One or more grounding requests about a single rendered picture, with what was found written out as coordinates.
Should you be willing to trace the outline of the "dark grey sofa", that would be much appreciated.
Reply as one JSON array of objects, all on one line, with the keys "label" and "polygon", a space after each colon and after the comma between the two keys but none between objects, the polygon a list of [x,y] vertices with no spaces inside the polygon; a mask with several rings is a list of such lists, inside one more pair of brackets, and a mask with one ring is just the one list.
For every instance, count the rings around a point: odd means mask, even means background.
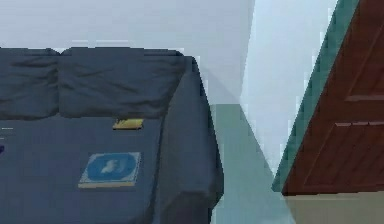
[{"label": "dark grey sofa", "polygon": [[[91,155],[125,152],[141,153],[134,186],[78,187]],[[0,48],[0,224],[210,224],[223,191],[193,57]]]}]

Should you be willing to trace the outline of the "blue book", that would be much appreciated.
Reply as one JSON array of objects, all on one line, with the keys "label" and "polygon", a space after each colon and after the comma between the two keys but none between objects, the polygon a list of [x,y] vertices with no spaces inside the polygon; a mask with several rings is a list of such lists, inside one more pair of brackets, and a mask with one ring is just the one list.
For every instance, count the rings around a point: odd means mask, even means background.
[{"label": "blue book", "polygon": [[78,187],[132,187],[136,184],[140,163],[140,152],[93,154],[81,175]]}]

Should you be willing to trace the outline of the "brown wooden door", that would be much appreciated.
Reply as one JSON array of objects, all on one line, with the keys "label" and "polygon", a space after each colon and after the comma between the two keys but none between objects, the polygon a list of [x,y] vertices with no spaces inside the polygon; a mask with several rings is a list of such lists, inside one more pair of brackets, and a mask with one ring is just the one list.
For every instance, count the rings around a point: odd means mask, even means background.
[{"label": "brown wooden door", "polygon": [[272,189],[384,191],[384,0],[338,0]]}]

